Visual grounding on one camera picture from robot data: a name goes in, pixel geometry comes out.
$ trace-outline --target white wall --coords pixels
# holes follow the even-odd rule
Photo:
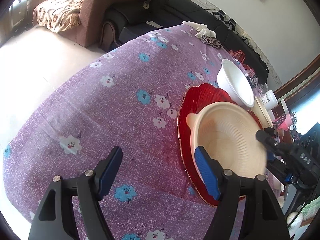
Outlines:
[[[233,18],[285,84],[320,53],[320,26],[303,0],[208,0]]]

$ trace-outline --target black sofa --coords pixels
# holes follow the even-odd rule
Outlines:
[[[106,10],[104,30],[100,40],[100,44],[104,43],[104,47],[102,46],[104,50],[109,51],[157,29],[146,24],[147,21],[154,21],[164,28],[180,25],[182,21],[192,21],[205,24],[210,30],[214,30],[227,51],[242,50],[245,53],[244,64],[255,70],[260,84],[267,82],[269,70],[260,59],[259,54],[210,12],[191,0],[149,0],[148,9],[143,7],[144,4],[146,3],[143,1],[120,3]]]

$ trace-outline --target bowl rim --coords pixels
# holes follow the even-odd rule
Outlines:
[[[243,77],[245,78],[246,81],[247,81],[247,78],[246,78],[245,75],[242,73],[241,69],[239,69],[238,66],[237,66],[235,63],[233,63],[231,60],[229,60],[229,59],[227,59],[227,58],[224,58],[224,59],[221,60],[221,68],[222,68],[223,71],[224,71],[224,76],[225,76],[225,78],[226,78],[226,81],[227,81],[229,87],[230,87],[230,88],[232,89],[232,91],[238,96],[238,98],[242,101],[242,103],[244,103],[244,104],[245,104],[246,106],[248,106],[248,107],[253,107],[253,106],[254,106],[254,94],[253,94],[253,91],[252,91],[252,89],[251,89],[251,86],[250,86],[249,82],[247,81],[248,86],[249,86],[250,91],[251,91],[251,93],[250,93],[251,102],[252,102],[251,104],[248,103],[248,102],[246,102],[246,101],[244,101],[243,98],[239,95],[239,93],[234,89],[234,87],[233,87],[233,85],[232,85],[232,83],[231,83],[231,81],[230,81],[230,79],[229,79],[229,76],[227,75],[227,73],[226,73],[226,71],[225,71],[224,62],[231,62],[231,63],[239,70],[239,73],[241,73],[241,74],[243,75]]]

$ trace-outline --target fringed throw blanket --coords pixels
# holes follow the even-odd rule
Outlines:
[[[33,24],[46,26],[54,33],[72,29],[80,24],[83,0],[47,0],[33,11]]]

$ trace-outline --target leopard print fabric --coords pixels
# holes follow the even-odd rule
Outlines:
[[[222,49],[222,45],[221,45],[220,41],[217,38],[210,37],[210,36],[207,36],[207,35],[201,35],[201,41],[204,44],[208,44],[208,45],[210,45],[210,46],[212,46],[214,48]]]

